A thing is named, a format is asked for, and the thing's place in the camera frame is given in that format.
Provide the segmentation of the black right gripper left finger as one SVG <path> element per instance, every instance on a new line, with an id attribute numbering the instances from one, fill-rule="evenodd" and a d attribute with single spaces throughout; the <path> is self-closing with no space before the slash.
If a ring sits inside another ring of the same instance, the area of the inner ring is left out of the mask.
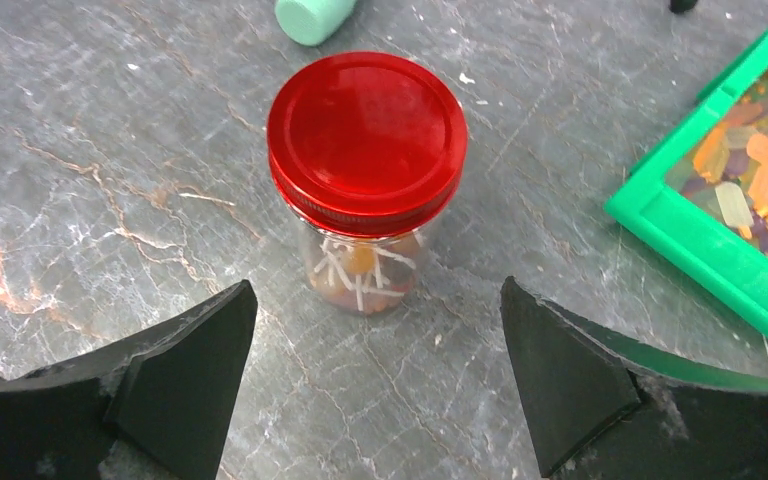
<path id="1" fill-rule="evenodd" d="M 117 446 L 179 479 L 214 478 L 257 310 L 240 281 L 97 350 L 0 377 L 0 479 L 97 479 Z"/>

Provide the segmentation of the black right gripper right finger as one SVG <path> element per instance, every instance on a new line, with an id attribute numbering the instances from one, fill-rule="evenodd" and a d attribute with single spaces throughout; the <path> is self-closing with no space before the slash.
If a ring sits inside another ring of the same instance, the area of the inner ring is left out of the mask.
<path id="1" fill-rule="evenodd" d="M 768 479 L 768 378 L 698 363 L 508 278 L 501 318 L 545 479 Z"/>

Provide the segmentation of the clear plastic jar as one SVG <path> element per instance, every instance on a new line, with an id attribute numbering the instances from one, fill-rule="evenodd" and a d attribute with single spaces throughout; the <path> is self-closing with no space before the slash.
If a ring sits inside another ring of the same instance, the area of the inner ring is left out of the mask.
<path id="1" fill-rule="evenodd" d="M 322 299 L 361 315 L 399 306 L 413 290 L 429 256 L 439 220 L 380 238 L 340 235 L 295 220 L 309 285 Z"/>

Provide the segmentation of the red jar lid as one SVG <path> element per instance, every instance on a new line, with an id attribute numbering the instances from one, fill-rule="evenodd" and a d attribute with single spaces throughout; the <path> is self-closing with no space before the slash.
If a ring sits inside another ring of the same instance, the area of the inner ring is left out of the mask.
<path id="1" fill-rule="evenodd" d="M 447 85 L 383 52 L 317 60 L 280 88 L 266 122 L 286 204 L 329 232 L 394 237 L 438 216 L 464 170 L 468 129 Z"/>

